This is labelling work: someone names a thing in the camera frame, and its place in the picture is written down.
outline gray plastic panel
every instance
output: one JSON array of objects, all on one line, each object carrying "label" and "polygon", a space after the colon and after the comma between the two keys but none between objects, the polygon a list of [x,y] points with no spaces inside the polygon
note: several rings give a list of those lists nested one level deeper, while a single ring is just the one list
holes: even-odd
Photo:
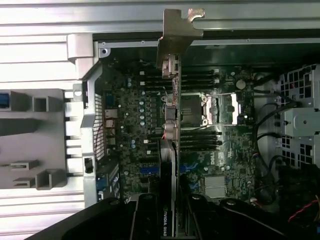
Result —
[{"label": "gray plastic panel", "polygon": [[[0,90],[23,94],[21,111],[1,111],[0,189],[48,190],[67,184],[64,93],[60,89]],[[28,121],[36,127],[28,127]]]}]

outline black cable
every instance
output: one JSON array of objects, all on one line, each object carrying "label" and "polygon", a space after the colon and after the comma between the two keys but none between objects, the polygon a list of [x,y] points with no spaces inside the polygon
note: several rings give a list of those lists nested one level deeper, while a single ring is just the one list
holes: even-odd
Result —
[{"label": "black cable", "polygon": [[265,132],[265,133],[261,134],[260,136],[258,136],[256,140],[258,141],[259,139],[261,139],[261,138],[263,138],[263,137],[266,137],[266,136],[271,136],[271,137],[274,137],[274,138],[276,138],[276,139],[281,138],[281,135],[278,134],[278,133],[275,133],[275,132]]},{"label": "black cable", "polygon": [[273,110],[272,112],[270,112],[269,114],[267,114],[264,118],[261,119],[260,122],[258,122],[256,125],[255,125],[255,130],[256,130],[256,136],[258,135],[258,128],[265,122],[267,121],[269,118],[271,118],[272,116],[284,111],[284,110],[287,110],[287,109],[292,109],[294,107],[296,107],[299,103],[296,102],[296,101],[293,101],[291,99],[291,102],[289,102],[288,104],[284,105],[284,106],[281,106],[275,110]]},{"label": "black cable", "polygon": [[283,95],[282,93],[280,93],[278,91],[254,89],[253,92],[257,93],[257,94],[273,94],[273,95],[281,97],[282,99],[284,99],[288,103],[294,102],[294,100],[292,100],[290,97],[287,97],[287,96]]},{"label": "black cable", "polygon": [[263,105],[262,107],[260,107],[260,110],[258,111],[258,113],[257,113],[256,115],[259,116],[259,115],[261,114],[262,110],[263,110],[266,106],[270,106],[270,105],[275,106],[276,108],[278,108],[278,106],[279,106],[279,105],[278,105],[277,103],[275,103],[275,102],[266,103],[265,105]]},{"label": "black cable", "polygon": [[261,156],[260,150],[259,150],[259,145],[258,145],[258,130],[259,127],[265,122],[267,121],[269,118],[271,118],[272,116],[287,110],[287,109],[291,109],[294,108],[295,106],[298,105],[298,102],[292,101],[290,103],[288,103],[287,105],[284,105],[282,107],[279,107],[275,110],[273,110],[272,112],[270,112],[269,114],[267,114],[261,121],[259,121],[255,126],[254,126],[254,130],[253,130],[253,139],[255,142],[255,149],[259,155],[259,158],[261,159],[262,165],[266,168],[269,169],[268,165],[266,164],[266,162],[264,161],[264,159]]},{"label": "black cable", "polygon": [[271,171],[272,166],[274,164],[274,162],[278,159],[278,158],[283,158],[283,156],[281,155],[275,155],[271,158],[270,162],[269,162],[269,170]]},{"label": "black cable", "polygon": [[252,86],[255,88],[255,87],[258,87],[258,86],[261,86],[261,85],[264,85],[266,84],[267,82],[275,79],[276,77],[278,77],[280,74],[270,74],[268,76],[264,76],[262,78],[260,78],[259,80],[256,80],[253,82]]}]

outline circuit board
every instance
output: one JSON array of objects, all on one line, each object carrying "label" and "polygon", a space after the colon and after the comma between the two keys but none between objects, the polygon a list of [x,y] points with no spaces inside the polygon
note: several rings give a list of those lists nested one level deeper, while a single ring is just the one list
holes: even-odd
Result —
[{"label": "circuit board", "polygon": [[[119,162],[126,199],[147,193],[149,176],[159,172],[158,139],[172,84],[155,69],[122,72],[105,79],[103,99],[107,153]],[[251,78],[240,67],[182,68],[180,172],[195,193],[247,201],[253,192],[254,96],[250,88],[236,87]]]}]

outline metal bracket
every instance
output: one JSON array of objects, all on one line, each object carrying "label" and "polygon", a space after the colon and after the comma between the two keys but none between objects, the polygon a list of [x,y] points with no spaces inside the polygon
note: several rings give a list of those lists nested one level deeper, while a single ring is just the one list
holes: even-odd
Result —
[{"label": "metal bracket", "polygon": [[313,107],[291,108],[283,114],[285,135],[310,137],[320,132],[320,112]]},{"label": "metal bracket", "polygon": [[203,18],[204,16],[204,9],[190,8],[187,19],[181,18],[181,10],[179,9],[164,10],[163,36],[158,40],[156,58],[156,66],[159,69],[163,67],[164,61],[169,60],[169,55],[183,54],[194,40],[203,37],[204,31],[195,29],[192,22],[194,19]]}]

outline blue usb port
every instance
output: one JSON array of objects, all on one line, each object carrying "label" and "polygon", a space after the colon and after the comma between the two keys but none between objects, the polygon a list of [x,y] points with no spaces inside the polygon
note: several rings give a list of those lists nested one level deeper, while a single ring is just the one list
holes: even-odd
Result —
[{"label": "blue usb port", "polygon": [[10,107],[10,96],[8,93],[0,93],[0,109],[8,109]]}]

